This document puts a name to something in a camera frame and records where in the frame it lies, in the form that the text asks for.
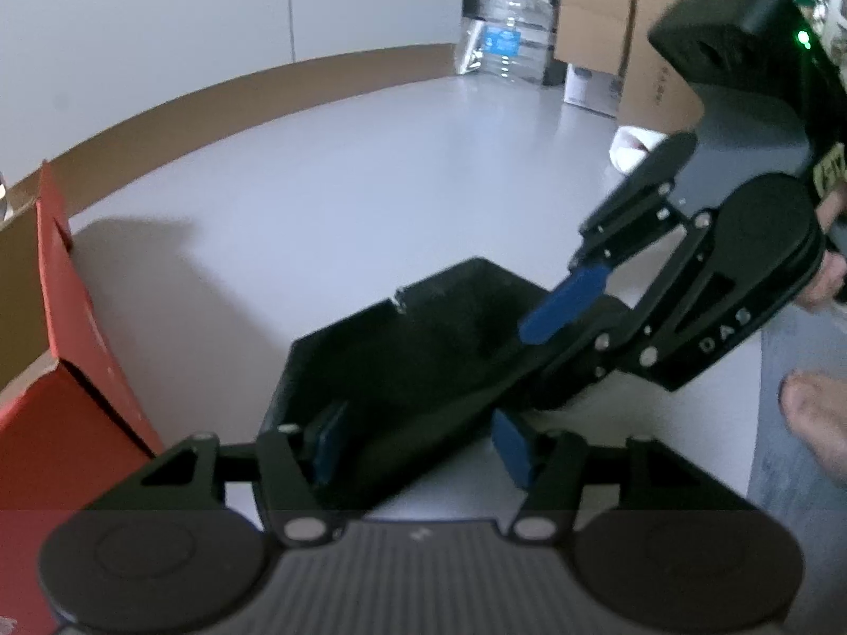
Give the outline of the person's right hand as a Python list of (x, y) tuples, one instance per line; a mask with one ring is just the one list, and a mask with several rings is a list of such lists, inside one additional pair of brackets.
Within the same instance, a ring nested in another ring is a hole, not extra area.
[[(835, 220), (845, 212), (845, 185), (840, 184), (833, 189), (817, 206), (817, 220), (821, 231), (827, 234)], [(798, 294), (795, 304), (805, 311), (815, 313), (837, 297), (844, 287), (845, 258), (835, 252), (826, 252), (818, 271), (810, 284)]]

